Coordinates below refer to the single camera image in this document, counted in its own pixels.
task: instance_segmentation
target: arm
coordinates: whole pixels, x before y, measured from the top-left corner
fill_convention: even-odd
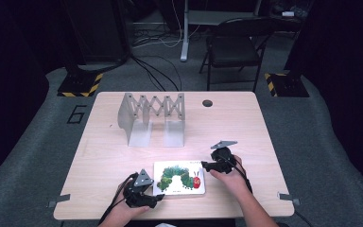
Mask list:
[[[241,159],[238,156],[234,156],[236,159],[237,167],[245,172],[243,166],[241,166]],[[252,195],[246,186],[246,181],[241,177],[241,175],[234,169],[229,174],[219,173],[215,170],[211,170],[210,173],[218,180],[225,183],[229,191],[237,199],[241,210],[244,215],[244,220],[247,226],[250,227],[277,227],[278,225],[273,221],[273,219],[264,210],[257,199]]]
[[[122,201],[123,197],[123,189],[119,194],[119,197],[116,199],[115,207],[106,216],[105,220],[98,227],[123,227],[129,221],[149,210],[149,206],[142,206],[136,208],[130,208],[125,201]]]

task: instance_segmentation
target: person's left hand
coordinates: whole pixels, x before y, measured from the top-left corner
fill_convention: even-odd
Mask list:
[[[124,196],[122,189],[116,201],[114,202],[114,204],[117,204],[118,202],[119,203],[115,205],[115,207],[112,209],[109,215],[106,216],[105,220],[102,221],[99,227],[123,227],[129,223],[131,219],[144,214],[147,210],[149,210],[149,206],[130,208],[125,201],[122,201],[123,199]]]

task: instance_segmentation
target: desk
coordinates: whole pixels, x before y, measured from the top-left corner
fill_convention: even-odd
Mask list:
[[[258,15],[262,0],[257,0],[254,12],[226,12],[226,11],[201,11],[189,10],[188,1],[184,3],[184,37],[181,48],[181,61],[187,61],[188,55],[188,25],[217,26],[220,23],[233,19],[254,17]]]
[[[177,97],[176,92],[133,93],[134,97]],[[142,168],[153,177],[157,161],[201,160],[212,162],[210,146],[220,140],[237,141],[230,146],[240,156],[251,181],[253,194],[273,217],[294,213],[291,201],[281,201],[278,192],[288,194],[267,126],[252,92],[185,92],[185,135],[183,148],[164,148],[164,117],[151,116],[153,129],[148,148],[128,147],[127,137],[117,126],[117,113],[124,93],[105,92],[96,97],[81,136],[78,150],[61,191],[71,194],[59,202],[54,217],[99,219],[111,203],[116,188]],[[204,107],[210,99],[214,105]],[[237,201],[222,182],[204,173],[206,192],[188,199],[164,199],[139,219],[239,218]]]

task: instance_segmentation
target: hazard tape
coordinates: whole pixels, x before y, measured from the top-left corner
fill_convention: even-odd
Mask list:
[[[265,79],[267,80],[270,94],[272,96],[278,96],[278,94],[276,93],[276,90],[275,90],[275,86],[273,85],[272,79],[270,78],[270,75],[285,76],[285,74],[265,74]]]
[[[88,93],[58,93],[58,96],[93,96],[96,89],[98,89],[98,85],[102,79],[102,76],[102,74],[96,76],[94,84]]]

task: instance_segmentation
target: forearm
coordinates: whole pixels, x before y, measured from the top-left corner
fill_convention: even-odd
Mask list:
[[[277,227],[275,221],[268,215],[249,189],[244,189],[236,195],[244,215],[244,220],[249,227]]]
[[[125,216],[116,215],[114,212],[107,216],[98,227],[123,227],[129,222]]]

